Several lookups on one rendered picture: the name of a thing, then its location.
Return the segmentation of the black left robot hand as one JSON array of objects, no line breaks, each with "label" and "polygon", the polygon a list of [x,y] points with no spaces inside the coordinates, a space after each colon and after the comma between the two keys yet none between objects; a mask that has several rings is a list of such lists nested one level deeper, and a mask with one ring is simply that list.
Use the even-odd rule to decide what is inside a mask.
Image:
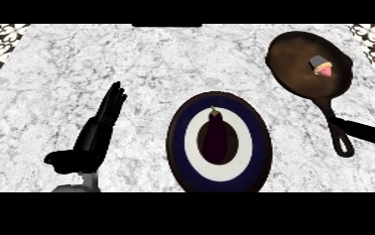
[{"label": "black left robot hand", "polygon": [[92,174],[97,171],[126,98],[120,82],[115,82],[102,99],[96,115],[89,119],[80,132],[74,148],[56,151],[44,157],[44,163],[53,166],[58,174]]}]

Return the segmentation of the purple eggplant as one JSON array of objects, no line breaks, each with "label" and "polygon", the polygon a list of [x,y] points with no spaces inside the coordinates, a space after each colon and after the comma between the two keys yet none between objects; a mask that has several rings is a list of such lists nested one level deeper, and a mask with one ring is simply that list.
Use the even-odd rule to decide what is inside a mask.
[{"label": "purple eggplant", "polygon": [[220,164],[227,154],[227,132],[223,115],[211,107],[208,115],[208,130],[204,139],[202,156],[211,164]]}]

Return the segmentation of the dark brown frying pan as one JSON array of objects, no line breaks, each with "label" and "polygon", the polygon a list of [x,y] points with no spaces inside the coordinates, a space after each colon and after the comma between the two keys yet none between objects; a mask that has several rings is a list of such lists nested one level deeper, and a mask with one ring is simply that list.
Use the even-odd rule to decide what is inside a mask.
[{"label": "dark brown frying pan", "polygon": [[[317,75],[309,63],[322,56],[332,64],[331,76]],[[331,99],[350,88],[353,60],[322,36],[301,31],[278,35],[270,43],[266,64],[281,86],[312,100],[325,119],[335,117]]]}]

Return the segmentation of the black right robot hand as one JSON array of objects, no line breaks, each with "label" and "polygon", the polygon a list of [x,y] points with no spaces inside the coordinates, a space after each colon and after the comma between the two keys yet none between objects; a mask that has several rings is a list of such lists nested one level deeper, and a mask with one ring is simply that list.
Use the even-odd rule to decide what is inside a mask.
[{"label": "black right robot hand", "polygon": [[347,135],[359,138],[371,143],[375,143],[375,127],[362,123],[331,117],[328,121],[341,128]]}]

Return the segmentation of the blue and white plate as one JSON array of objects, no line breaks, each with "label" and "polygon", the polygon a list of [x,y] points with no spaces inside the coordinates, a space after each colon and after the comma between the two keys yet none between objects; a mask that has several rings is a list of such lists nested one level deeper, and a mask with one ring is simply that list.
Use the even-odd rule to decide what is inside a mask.
[{"label": "blue and white plate", "polygon": [[167,160],[189,192],[257,192],[273,160],[264,120],[235,94],[210,91],[180,106],[168,126]]}]

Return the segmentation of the black and white patterned tile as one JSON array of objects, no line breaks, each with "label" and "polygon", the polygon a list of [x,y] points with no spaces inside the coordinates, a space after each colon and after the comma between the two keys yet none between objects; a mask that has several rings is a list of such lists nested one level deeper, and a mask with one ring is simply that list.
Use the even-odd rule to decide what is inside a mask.
[{"label": "black and white patterned tile", "polygon": [[362,52],[375,67],[375,24],[348,24],[347,27]]},{"label": "black and white patterned tile", "polygon": [[30,24],[0,24],[0,68],[27,33]]}]

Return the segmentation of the pink cupcake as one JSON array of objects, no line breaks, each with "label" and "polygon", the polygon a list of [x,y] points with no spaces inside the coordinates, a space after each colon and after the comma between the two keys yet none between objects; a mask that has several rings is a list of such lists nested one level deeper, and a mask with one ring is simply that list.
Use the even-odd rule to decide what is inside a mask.
[{"label": "pink cupcake", "polygon": [[309,64],[312,66],[312,70],[316,75],[331,77],[332,63],[325,57],[322,56],[312,57],[309,60]]}]

